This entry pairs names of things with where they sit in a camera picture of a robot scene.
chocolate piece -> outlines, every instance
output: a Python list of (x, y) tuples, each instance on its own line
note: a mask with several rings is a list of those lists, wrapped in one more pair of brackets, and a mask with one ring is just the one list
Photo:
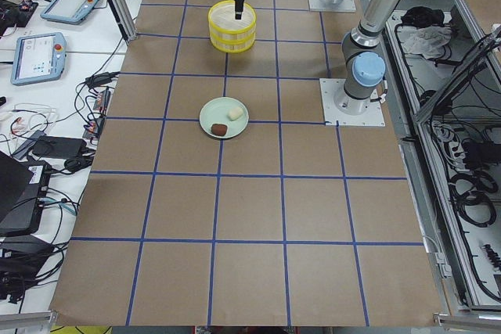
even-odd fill
[(228, 131), (228, 126), (225, 124), (212, 124), (211, 133), (215, 136), (224, 136)]

plate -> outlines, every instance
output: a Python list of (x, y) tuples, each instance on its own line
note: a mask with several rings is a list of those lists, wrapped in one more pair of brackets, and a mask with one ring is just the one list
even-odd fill
[[(228, 117), (228, 112), (235, 108), (241, 107), (243, 115), (237, 120), (231, 121)], [(219, 97), (207, 102), (200, 111), (200, 125), (202, 129), (210, 136), (216, 138), (231, 138), (239, 135), (249, 122), (249, 112), (246, 106), (239, 100), (230, 97)], [(216, 136), (211, 132), (212, 124), (225, 124), (228, 126), (228, 131), (224, 136)]]

round container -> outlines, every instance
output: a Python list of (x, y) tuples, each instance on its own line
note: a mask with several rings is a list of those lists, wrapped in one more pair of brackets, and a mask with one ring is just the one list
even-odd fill
[(241, 20), (235, 20), (235, 2), (225, 0), (209, 10), (209, 31), (212, 45), (223, 52), (243, 52), (254, 44), (256, 38), (256, 13), (250, 5), (243, 4)]

white mounting plate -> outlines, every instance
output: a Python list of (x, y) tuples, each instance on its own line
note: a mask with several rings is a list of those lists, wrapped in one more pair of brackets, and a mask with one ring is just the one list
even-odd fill
[(310, 11), (354, 13), (357, 10), (354, 0), (342, 0), (337, 4), (325, 4), (320, 0), (308, 0), (308, 4), (310, 5)]
[[(360, 115), (349, 115), (339, 110), (334, 104), (334, 94), (344, 85), (345, 79), (321, 78), (323, 118), (326, 125), (340, 125), (342, 127), (384, 127), (384, 117), (379, 102), (371, 102), (367, 110)], [(370, 96), (377, 98), (376, 89)]]

